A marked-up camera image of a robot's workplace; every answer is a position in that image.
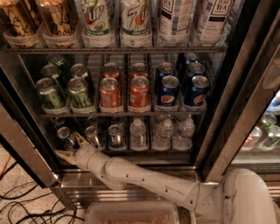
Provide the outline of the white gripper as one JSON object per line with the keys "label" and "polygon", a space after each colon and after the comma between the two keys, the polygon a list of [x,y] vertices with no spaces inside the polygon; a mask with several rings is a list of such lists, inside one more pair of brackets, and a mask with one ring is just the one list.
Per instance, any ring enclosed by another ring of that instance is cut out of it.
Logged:
{"label": "white gripper", "polygon": [[89,144],[87,139],[78,132],[75,131],[73,134],[81,147],[75,152],[75,155],[69,150],[56,150],[55,154],[70,165],[76,164],[82,170],[92,172],[96,177],[102,177],[105,174],[104,167],[109,161],[109,157]]}

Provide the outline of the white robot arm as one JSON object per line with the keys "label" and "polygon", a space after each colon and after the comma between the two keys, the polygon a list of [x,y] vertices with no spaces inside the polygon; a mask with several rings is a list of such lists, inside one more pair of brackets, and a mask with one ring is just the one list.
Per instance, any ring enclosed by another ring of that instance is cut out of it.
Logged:
{"label": "white robot arm", "polygon": [[79,133],[77,150],[55,153],[72,165],[93,173],[112,190],[141,186],[178,206],[221,224],[277,224],[273,199],[265,182],[247,169],[228,172],[218,185],[206,185],[144,169],[121,157],[109,157]]}

